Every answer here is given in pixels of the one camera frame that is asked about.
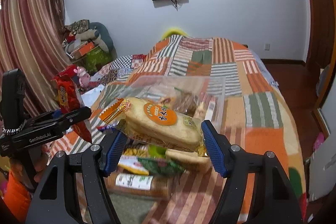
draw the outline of person's hand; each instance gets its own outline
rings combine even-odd
[[[41,157],[35,162],[34,164],[34,168],[36,170],[36,175],[34,177],[34,180],[36,182],[40,182],[43,173],[45,171],[45,169],[47,168],[47,163],[48,163],[48,155],[46,154],[47,152],[47,147],[45,145],[41,146],[41,150],[42,150],[42,154]],[[16,159],[10,159],[9,160],[10,163],[10,169],[12,170],[12,173],[14,175],[14,177],[22,182],[22,170],[23,170],[23,166],[22,163],[19,160]]]

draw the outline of pink stuffed toy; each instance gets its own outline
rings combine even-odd
[[[85,68],[77,67],[77,69],[74,69],[73,71],[78,75],[79,84],[81,85],[82,88],[85,88],[86,86],[89,85],[91,76],[88,73],[86,73]]]

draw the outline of wooden door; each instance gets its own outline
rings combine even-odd
[[[310,43],[306,67],[314,75],[320,75],[331,60],[335,36],[333,0],[310,0]]]

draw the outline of red snack bag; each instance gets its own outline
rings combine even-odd
[[[75,83],[67,75],[55,77],[58,86],[58,100],[63,114],[84,106],[82,97]],[[91,125],[88,120],[71,126],[83,140],[92,143]]]

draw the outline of striped blanket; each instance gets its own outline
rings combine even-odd
[[[114,103],[114,97],[129,83],[142,75],[225,76],[226,98],[220,133],[230,143],[240,145],[247,152],[264,154],[267,150],[273,151],[290,178],[302,213],[305,214],[305,175],[294,119],[283,97],[262,76],[253,54],[246,47],[224,38],[195,39],[179,35],[158,42],[139,68],[109,83],[91,107],[93,143],[99,143],[104,137],[96,130],[96,126],[103,124],[98,115]],[[77,153],[89,146],[74,133],[69,133],[54,142],[51,155],[58,150]],[[206,174],[184,173],[172,198],[153,202],[147,213],[143,215],[141,212],[143,217],[134,218],[135,222],[206,224],[225,182],[214,169]],[[254,175],[250,174],[240,222],[244,222],[248,215],[253,182]],[[85,204],[80,178],[78,193],[80,202]]]

